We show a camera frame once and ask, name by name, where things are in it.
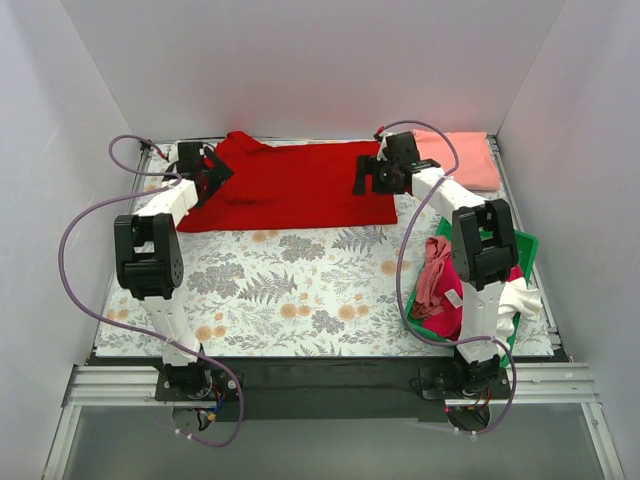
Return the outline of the red t shirt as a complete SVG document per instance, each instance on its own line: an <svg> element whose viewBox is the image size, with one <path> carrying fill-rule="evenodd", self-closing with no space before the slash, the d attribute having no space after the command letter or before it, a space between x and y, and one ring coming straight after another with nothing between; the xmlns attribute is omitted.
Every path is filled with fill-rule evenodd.
<svg viewBox="0 0 640 480"><path fill-rule="evenodd" d="M182 233L391 225L392 196L355 195L357 159L374 155L374 141L269 146L241 131L215 154L233 176L180 222Z"/></svg>

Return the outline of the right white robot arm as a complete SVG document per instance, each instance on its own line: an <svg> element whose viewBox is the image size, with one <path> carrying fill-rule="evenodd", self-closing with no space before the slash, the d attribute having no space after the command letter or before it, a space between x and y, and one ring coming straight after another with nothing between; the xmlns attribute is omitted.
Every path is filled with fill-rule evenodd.
<svg viewBox="0 0 640 480"><path fill-rule="evenodd" d="M421 159L412 133L383 126L374 138L379 150L358 158L354 194L408 192L420 199L421 208L432 206L451 226L452 263L462 284L461 331L450 344L454 356L419 384L475 397L500 378L501 360L511 356L497 336L500 297L519 260L510 206L472 193L452 169Z"/></svg>

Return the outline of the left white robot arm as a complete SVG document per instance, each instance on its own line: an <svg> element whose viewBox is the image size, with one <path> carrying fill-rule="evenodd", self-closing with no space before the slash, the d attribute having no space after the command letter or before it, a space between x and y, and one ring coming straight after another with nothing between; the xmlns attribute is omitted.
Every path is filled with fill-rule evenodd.
<svg viewBox="0 0 640 480"><path fill-rule="evenodd" d="M164 337L162 371L168 386L200 400L213 390L210 368L184 310L184 262L177 227L233 176L232 169L203 141L177 141L168 152L163 191L131 215L114 221L116 276L141 302L154 331Z"/></svg>

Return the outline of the folded pink t shirt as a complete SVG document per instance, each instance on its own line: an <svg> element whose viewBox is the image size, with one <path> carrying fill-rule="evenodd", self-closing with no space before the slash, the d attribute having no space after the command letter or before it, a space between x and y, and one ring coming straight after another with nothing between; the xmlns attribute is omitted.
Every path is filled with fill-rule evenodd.
<svg viewBox="0 0 640 480"><path fill-rule="evenodd" d="M413 130L422 159L432 159L448 171L455 165L453 153L446 142L435 132ZM456 149L459 166L453 172L454 179L468 190L492 192L501 186L500 175L493 161L484 132L448 132L447 137Z"/></svg>

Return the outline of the floral table mat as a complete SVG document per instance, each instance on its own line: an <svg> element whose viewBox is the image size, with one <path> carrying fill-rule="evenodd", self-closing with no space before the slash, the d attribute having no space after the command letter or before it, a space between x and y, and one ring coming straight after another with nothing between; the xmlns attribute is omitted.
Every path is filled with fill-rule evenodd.
<svg viewBox="0 0 640 480"><path fill-rule="evenodd" d="M397 222L180 235L182 300L211 356L437 356L398 305L423 266L434 208L394 198Z"/></svg>

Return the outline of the dusty pink shirt in basket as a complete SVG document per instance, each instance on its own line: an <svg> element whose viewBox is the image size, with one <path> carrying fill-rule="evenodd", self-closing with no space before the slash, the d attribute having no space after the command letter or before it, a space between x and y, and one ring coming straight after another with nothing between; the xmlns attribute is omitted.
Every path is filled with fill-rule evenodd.
<svg viewBox="0 0 640 480"><path fill-rule="evenodd" d="M443 311L442 294L436 288L451 257L451 244L444 236L426 240L426 260L415 286L415 299L411 308L414 319L423 320Z"/></svg>

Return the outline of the magenta shirt in basket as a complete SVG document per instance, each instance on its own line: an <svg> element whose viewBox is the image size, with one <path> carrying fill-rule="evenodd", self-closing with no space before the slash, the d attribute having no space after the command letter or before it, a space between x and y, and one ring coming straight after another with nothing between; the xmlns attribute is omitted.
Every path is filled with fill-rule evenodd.
<svg viewBox="0 0 640 480"><path fill-rule="evenodd" d="M523 277L519 266L511 270L510 280ZM463 289L462 283L457 277L453 263L447 262L445 272L436 288L438 294L442 294L443 311L435 316L419 320L422 326L447 340L457 340L462 328L463 313Z"/></svg>

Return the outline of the white shirt in basket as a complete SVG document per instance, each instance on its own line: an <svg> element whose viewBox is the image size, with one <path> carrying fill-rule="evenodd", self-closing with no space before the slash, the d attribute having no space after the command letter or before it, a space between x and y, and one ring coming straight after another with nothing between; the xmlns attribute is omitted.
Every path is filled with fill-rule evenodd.
<svg viewBox="0 0 640 480"><path fill-rule="evenodd" d="M505 345L515 339L514 318L537 322L541 317L542 300L540 290L530 288L524 277L518 277L505 283L500 296L496 338Z"/></svg>

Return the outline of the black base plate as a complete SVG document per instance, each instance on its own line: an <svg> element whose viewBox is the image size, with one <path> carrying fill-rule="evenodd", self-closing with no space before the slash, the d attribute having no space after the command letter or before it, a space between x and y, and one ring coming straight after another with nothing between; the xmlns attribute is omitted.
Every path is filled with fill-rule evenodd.
<svg viewBox="0 0 640 480"><path fill-rule="evenodd" d="M446 419L445 403L468 393L505 400L511 386L505 370L470 379L447 357L231 357L225 365L239 379L211 370L214 388L202 405L224 395L218 418L247 420L416 418Z"/></svg>

